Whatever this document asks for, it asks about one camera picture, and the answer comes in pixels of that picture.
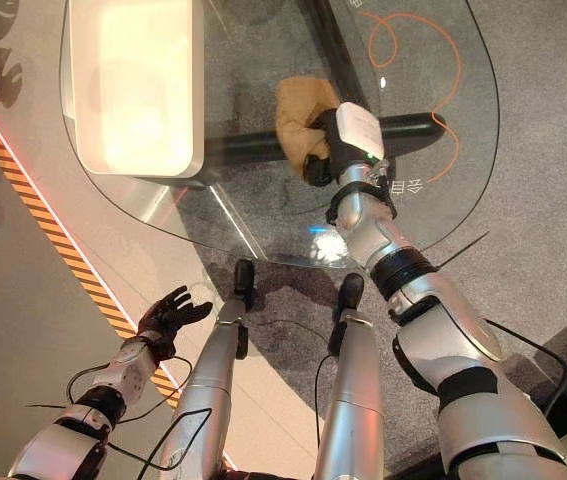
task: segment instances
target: glass tabletop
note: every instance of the glass tabletop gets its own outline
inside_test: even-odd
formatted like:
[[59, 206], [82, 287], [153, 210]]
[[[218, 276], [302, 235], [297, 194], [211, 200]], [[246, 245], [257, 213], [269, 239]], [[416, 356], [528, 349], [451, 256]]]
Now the glass tabletop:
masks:
[[[276, 139], [279, 82], [313, 76], [390, 123], [397, 115], [433, 111], [445, 119], [444, 135], [426, 148], [386, 148], [396, 223], [417, 247], [433, 245], [470, 214], [492, 171], [498, 105], [489, 57], [465, 1], [201, 1], [204, 161], [214, 165], [213, 180], [198, 185], [86, 170], [113, 204], [167, 233], [238, 255], [353, 265], [325, 222], [336, 182], [307, 184]], [[76, 152], [67, 19], [60, 89]]]

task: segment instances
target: black cable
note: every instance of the black cable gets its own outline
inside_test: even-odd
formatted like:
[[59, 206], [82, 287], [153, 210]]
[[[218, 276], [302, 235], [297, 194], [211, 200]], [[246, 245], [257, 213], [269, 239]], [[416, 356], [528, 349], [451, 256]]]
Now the black cable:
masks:
[[461, 250], [459, 250], [458, 252], [456, 252], [454, 255], [452, 255], [450, 258], [448, 258], [447, 260], [445, 260], [443, 263], [441, 263], [439, 266], [437, 266], [437, 269], [441, 269], [443, 268], [445, 265], [447, 265], [448, 263], [450, 263], [452, 260], [454, 260], [455, 258], [457, 258], [459, 255], [462, 255], [463, 253], [467, 252], [470, 248], [472, 248], [474, 245], [476, 245], [477, 243], [479, 243], [481, 240], [483, 240], [485, 237], [487, 237], [488, 233], [490, 233], [490, 231], [488, 230], [487, 232], [485, 232], [483, 235], [481, 235], [480, 237], [478, 237], [477, 239], [471, 241], [470, 243], [468, 243], [466, 246], [464, 246]]
[[33, 403], [30, 405], [25, 405], [25, 408], [55, 408], [58, 410], [62, 410], [67, 408], [67, 405], [51, 405], [48, 403]]
[[490, 65], [490, 71], [492, 72], [492, 80], [494, 80], [494, 93], [495, 93], [495, 100], [496, 100], [496, 139], [495, 139], [495, 145], [494, 145], [494, 155], [492, 157], [492, 165], [490, 165], [490, 173], [487, 177], [487, 182], [485, 182], [485, 185], [483, 186], [483, 189], [481, 190], [481, 194], [479, 195], [479, 198], [476, 199], [476, 202], [474, 203], [474, 205], [472, 206], [470, 211], [467, 212], [467, 215], [465, 215], [461, 219], [461, 221], [456, 225], [456, 227], [454, 227], [452, 230], [450, 230], [447, 234], [445, 234], [442, 238], [438, 239], [433, 244], [428, 245], [427, 247], [422, 249], [421, 252], [423, 252], [427, 249], [430, 249], [430, 248], [434, 247], [435, 245], [438, 245], [439, 243], [443, 242], [443, 240], [445, 240], [446, 238], [451, 236], [454, 232], [456, 232], [458, 230], [458, 228], [465, 223], [465, 220], [467, 220], [469, 218], [469, 216], [472, 215], [472, 212], [474, 212], [474, 209], [476, 208], [476, 206], [479, 204], [479, 202], [483, 198], [483, 195], [485, 194], [485, 191], [487, 190], [487, 186], [490, 184], [492, 174], [494, 173], [494, 165], [496, 165], [496, 156], [497, 156], [498, 151], [499, 151], [499, 140], [501, 138], [501, 96], [499, 94], [499, 84], [498, 84], [498, 81], [496, 80], [496, 70], [494, 69], [494, 62], [492, 60], [492, 55], [490, 55], [490, 50], [487, 48], [487, 43], [485, 42], [485, 37], [483, 37], [483, 31], [481, 30], [481, 27], [479, 26], [479, 22], [476, 19], [476, 16], [474, 15], [474, 10], [472, 10], [472, 6], [470, 5], [469, 0], [465, 0], [465, 4], [467, 5], [467, 9], [470, 12], [470, 17], [472, 18], [472, 22], [474, 23], [474, 26], [476, 27], [476, 31], [479, 34], [479, 39], [481, 40], [481, 44], [483, 45], [483, 49], [485, 50], [485, 55], [487, 56], [487, 61], [488, 61], [488, 64]]
[[[194, 435], [192, 435], [192, 438], [190, 438], [190, 441], [188, 442], [187, 446], [185, 447], [185, 450], [183, 450], [183, 453], [179, 457], [178, 461], [170, 467], [162, 467], [161, 465], [155, 465], [154, 463], [152, 463], [152, 459], [154, 458], [154, 455], [156, 455], [156, 452], [159, 451], [159, 449], [161, 448], [161, 445], [163, 445], [163, 442], [165, 442], [165, 440], [167, 439], [168, 435], [172, 432], [172, 430], [174, 430], [174, 428], [176, 428], [176, 426], [181, 421], [181, 419], [183, 419], [185, 417], [189, 417], [190, 415], [197, 415], [197, 414], [203, 413], [203, 412], [207, 412], [207, 415], [205, 416], [205, 418], [203, 419], [201, 424], [198, 426], [198, 428], [194, 432]], [[169, 472], [171, 470], [174, 470], [175, 468], [178, 468], [178, 466], [181, 465], [181, 463], [185, 459], [185, 456], [187, 455], [187, 452], [190, 450], [190, 447], [194, 443], [194, 440], [196, 439], [197, 435], [199, 434], [199, 432], [201, 431], [201, 429], [203, 428], [203, 426], [205, 425], [205, 423], [207, 422], [207, 420], [211, 416], [212, 416], [212, 409], [211, 408], [202, 408], [200, 410], [192, 410], [190, 412], [185, 412], [185, 413], [182, 413], [181, 415], [179, 415], [177, 417], [177, 419], [174, 420], [174, 422], [172, 422], [172, 425], [170, 425], [170, 427], [165, 431], [165, 433], [163, 434], [161, 439], [158, 441], [158, 443], [156, 444], [156, 446], [154, 447], [154, 449], [150, 453], [150, 456], [147, 458], [147, 460], [145, 460], [145, 464], [143, 465], [143, 468], [139, 472], [139, 475], [136, 477], [136, 480], [142, 480], [143, 479], [143, 476], [145, 475], [145, 472], [147, 471], [148, 467], [152, 467], [156, 470], [161, 470], [162, 472]]]
[[325, 361], [330, 358], [332, 354], [328, 353], [323, 357], [316, 369], [316, 376], [314, 377], [314, 418], [316, 420], [316, 446], [317, 448], [321, 446], [321, 432], [319, 429], [319, 374], [321, 373], [321, 367]]
[[326, 345], [328, 344], [327, 338], [325, 338], [321, 332], [319, 332], [318, 330], [313, 329], [312, 327], [308, 326], [308, 325], [304, 325], [301, 322], [297, 322], [296, 320], [271, 320], [269, 322], [264, 322], [264, 323], [258, 323], [258, 324], [254, 324], [254, 327], [270, 327], [276, 323], [290, 323], [292, 325], [296, 325], [299, 328], [302, 328], [303, 330], [306, 330], [310, 333], [313, 333], [314, 335], [316, 335], [317, 337], [319, 337], [321, 340], [323, 340], [323, 343], [325, 343]]
[[552, 407], [554, 407], [554, 404], [556, 403], [558, 398], [561, 396], [561, 394], [563, 393], [563, 391], [567, 387], [567, 362], [562, 357], [560, 357], [558, 354], [556, 354], [552, 350], [550, 350], [549, 348], [533, 342], [532, 340], [524, 337], [520, 333], [516, 333], [515, 331], [510, 330], [509, 328], [504, 327], [500, 323], [496, 323], [496, 322], [494, 322], [494, 321], [492, 321], [488, 318], [486, 318], [484, 320], [487, 323], [489, 323], [490, 325], [492, 325], [493, 327], [496, 327], [500, 330], [503, 330], [505, 333], [512, 335], [514, 338], [518, 338], [522, 342], [525, 342], [528, 345], [531, 345], [532, 347], [536, 348], [537, 350], [539, 350], [539, 351], [545, 353], [546, 355], [552, 357], [554, 360], [556, 360], [561, 365], [563, 373], [561, 373], [561, 378], [559, 379], [559, 383], [557, 384], [556, 389], [554, 390], [554, 393], [550, 397], [548, 404], [546, 405], [545, 409], [543, 410], [543, 415], [545, 415], [547, 417], [550, 414], [550, 412], [552, 411]]
[[74, 376], [70, 378], [70, 381], [67, 382], [67, 386], [65, 387], [65, 398], [67, 398], [67, 401], [70, 402], [70, 405], [74, 405], [75, 403], [74, 397], [72, 396], [72, 387], [74, 386], [76, 381], [82, 376], [87, 375], [88, 373], [105, 370], [109, 365], [109, 363], [104, 363], [103, 365], [98, 365], [96, 367], [86, 368], [85, 370], [81, 370], [80, 372], [75, 373]]
[[[187, 358], [183, 358], [183, 357], [179, 357], [178, 355], [173, 356], [170, 360], [180, 360], [184, 363], [187, 363], [188, 366], [188, 373], [187, 376], [185, 377], [185, 380], [183, 380], [183, 382], [179, 385], [179, 388], [183, 388], [183, 386], [185, 386], [185, 384], [187, 383], [187, 381], [190, 379], [190, 376], [192, 376], [192, 370], [194, 369], [194, 367], [192, 366], [192, 362], [190, 362]], [[159, 408], [161, 405], [163, 405], [165, 402], [167, 402], [170, 398], [172, 398], [175, 394], [177, 393], [177, 390], [174, 390], [169, 396], [163, 398], [163, 400], [161, 400], [160, 402], [158, 402], [156, 405], [154, 405], [152, 408], [150, 408], [148, 411], [146, 411], [145, 413], [138, 415], [136, 417], [132, 417], [132, 418], [126, 418], [125, 420], [121, 420], [119, 422], [120, 424], [123, 423], [128, 423], [128, 422], [134, 422], [135, 420], [140, 420], [142, 418], [147, 417], [150, 413], [152, 413], [154, 410], [156, 410], [157, 408]]]

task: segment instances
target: yellow black striped tape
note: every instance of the yellow black striped tape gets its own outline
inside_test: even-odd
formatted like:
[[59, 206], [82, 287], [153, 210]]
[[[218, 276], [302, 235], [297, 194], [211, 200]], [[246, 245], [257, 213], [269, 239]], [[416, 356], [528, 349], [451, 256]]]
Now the yellow black striped tape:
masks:
[[[76, 279], [81, 283], [83, 289], [116, 333], [122, 338], [134, 336], [135, 327], [127, 314], [123, 312], [105, 282], [103, 282], [98, 273], [85, 259], [83, 253], [77, 248], [67, 230], [18, 163], [18, 159], [15, 158], [1, 135], [0, 169], [21, 198], [21, 201], [36, 219], [47, 238], [52, 242], [56, 251], [61, 255], [63, 261], [70, 267]], [[172, 395], [167, 400], [167, 403], [172, 407], [176, 407], [180, 394], [177, 386], [170, 380], [162, 368], [159, 367], [151, 379], [162, 395], [166, 397]]]

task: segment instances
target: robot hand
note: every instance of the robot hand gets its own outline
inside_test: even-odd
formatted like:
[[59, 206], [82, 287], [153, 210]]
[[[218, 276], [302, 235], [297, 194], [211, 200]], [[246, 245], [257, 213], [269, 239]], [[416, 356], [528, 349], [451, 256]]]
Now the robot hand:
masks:
[[191, 299], [187, 287], [180, 286], [152, 305], [139, 321], [138, 334], [134, 338], [141, 338], [148, 344], [157, 364], [174, 355], [174, 339], [182, 326], [210, 314], [212, 303], [194, 306]]

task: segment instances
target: white box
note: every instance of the white box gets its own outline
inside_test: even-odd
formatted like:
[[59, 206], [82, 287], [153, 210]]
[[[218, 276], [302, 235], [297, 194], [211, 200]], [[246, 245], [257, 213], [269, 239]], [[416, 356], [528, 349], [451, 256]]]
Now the white box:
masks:
[[70, 0], [69, 25], [83, 165], [195, 175], [204, 141], [200, 0]]

